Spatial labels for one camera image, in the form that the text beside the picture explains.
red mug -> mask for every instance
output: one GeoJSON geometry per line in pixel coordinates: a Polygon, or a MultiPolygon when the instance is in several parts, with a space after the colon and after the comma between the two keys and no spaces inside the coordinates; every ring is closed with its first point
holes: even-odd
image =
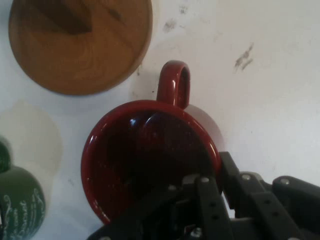
{"type": "Polygon", "coordinates": [[[125,103],[91,131],[82,153],[81,179],[93,211],[108,224],[159,185],[180,185],[191,174],[215,175],[221,160],[206,130],[184,109],[190,72],[169,61],[157,99],[125,103]]]}

white surface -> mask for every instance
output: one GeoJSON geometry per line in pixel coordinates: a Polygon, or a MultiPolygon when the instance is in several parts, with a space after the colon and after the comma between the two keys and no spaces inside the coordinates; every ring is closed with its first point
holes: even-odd
{"type": "Polygon", "coordinates": [[[57,125],[64,149],[35,240],[83,240],[101,226],[81,184],[86,138],[116,106],[155,99],[160,70],[171,59],[189,64],[190,103],[214,119],[241,171],[268,182],[292,175],[320,185],[320,1],[154,0],[152,42],[140,75],[86,97],[49,92],[20,69],[8,40],[11,2],[0,1],[0,111],[18,100],[39,107],[57,125]],[[164,29],[167,21],[175,23],[171,31],[164,29]],[[235,70],[252,44],[253,62],[235,70]]]}

wooden plate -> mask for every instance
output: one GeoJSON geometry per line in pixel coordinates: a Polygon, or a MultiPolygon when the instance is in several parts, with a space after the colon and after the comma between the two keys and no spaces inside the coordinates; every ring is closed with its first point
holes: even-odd
{"type": "Polygon", "coordinates": [[[110,89],[137,69],[150,44],[151,0],[82,2],[91,15],[91,30],[77,34],[28,0],[12,4],[13,54],[31,79],[54,92],[88,95],[110,89]]]}

